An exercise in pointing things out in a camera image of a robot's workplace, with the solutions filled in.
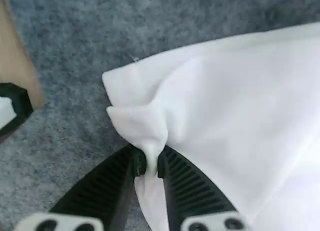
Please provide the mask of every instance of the gray carpet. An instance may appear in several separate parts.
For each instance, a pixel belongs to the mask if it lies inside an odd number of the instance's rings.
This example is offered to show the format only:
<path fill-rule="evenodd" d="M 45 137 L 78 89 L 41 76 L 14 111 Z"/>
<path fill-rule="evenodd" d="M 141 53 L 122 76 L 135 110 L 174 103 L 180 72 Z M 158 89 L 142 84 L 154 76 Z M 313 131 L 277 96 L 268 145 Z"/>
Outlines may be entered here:
<path fill-rule="evenodd" d="M 0 146 L 0 223 L 46 211 L 126 144 L 104 71 L 177 47 L 320 21 L 320 0 L 7 0 L 44 107 Z M 135 199 L 127 230 L 149 230 Z"/>

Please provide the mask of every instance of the black screw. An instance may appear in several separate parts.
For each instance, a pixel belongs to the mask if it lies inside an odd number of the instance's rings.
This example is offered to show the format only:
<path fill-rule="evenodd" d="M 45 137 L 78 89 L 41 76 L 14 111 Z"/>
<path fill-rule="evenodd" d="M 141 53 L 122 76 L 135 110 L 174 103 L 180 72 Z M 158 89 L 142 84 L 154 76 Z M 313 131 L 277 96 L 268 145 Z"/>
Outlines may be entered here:
<path fill-rule="evenodd" d="M 189 226 L 189 231 L 209 231 L 205 225 L 196 222 Z"/>
<path fill-rule="evenodd" d="M 228 218 L 224 222 L 224 225 L 228 230 L 242 230 L 245 227 L 244 224 L 236 218 Z"/>
<path fill-rule="evenodd" d="M 57 222 L 53 219 L 43 221 L 36 227 L 36 231 L 54 231 L 57 226 Z"/>
<path fill-rule="evenodd" d="M 95 228 L 91 224 L 85 223 L 77 227 L 75 231 L 95 231 Z"/>

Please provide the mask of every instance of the floor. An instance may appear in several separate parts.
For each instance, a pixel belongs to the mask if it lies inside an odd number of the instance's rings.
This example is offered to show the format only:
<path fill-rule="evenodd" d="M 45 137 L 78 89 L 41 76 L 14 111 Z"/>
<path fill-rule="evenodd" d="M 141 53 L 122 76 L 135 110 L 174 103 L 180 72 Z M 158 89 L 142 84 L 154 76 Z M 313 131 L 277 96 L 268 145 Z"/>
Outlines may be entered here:
<path fill-rule="evenodd" d="M 45 105 L 0 146 L 0 223 L 47 211 L 126 144 L 103 72 L 198 42 L 320 21 L 320 0 L 7 0 Z M 128 231 L 150 230 L 137 199 Z"/>

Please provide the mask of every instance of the wooden edge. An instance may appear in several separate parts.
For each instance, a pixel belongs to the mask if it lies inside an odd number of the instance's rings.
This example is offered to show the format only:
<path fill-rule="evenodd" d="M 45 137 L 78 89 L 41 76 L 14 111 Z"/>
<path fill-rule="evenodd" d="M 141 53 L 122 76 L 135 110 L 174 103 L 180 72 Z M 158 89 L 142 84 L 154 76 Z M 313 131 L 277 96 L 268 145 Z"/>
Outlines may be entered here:
<path fill-rule="evenodd" d="M 26 54 L 5 4 L 0 0 L 0 83 L 13 83 L 28 91 L 33 109 L 43 95 L 31 59 Z"/>

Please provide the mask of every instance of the white fabric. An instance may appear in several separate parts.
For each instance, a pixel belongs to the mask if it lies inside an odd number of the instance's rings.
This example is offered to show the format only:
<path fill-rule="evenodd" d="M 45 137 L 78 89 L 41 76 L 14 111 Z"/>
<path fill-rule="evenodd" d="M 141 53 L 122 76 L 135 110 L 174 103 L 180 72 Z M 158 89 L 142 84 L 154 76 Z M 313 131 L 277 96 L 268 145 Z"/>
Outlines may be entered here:
<path fill-rule="evenodd" d="M 114 127 L 146 154 L 135 188 L 153 231 L 169 230 L 156 177 L 165 144 L 197 165 L 254 230 L 316 230 L 320 23 L 178 48 L 102 79 Z"/>
<path fill-rule="evenodd" d="M 12 106 L 12 100 L 8 97 L 0 96 L 0 130 L 16 116 L 14 107 Z"/>

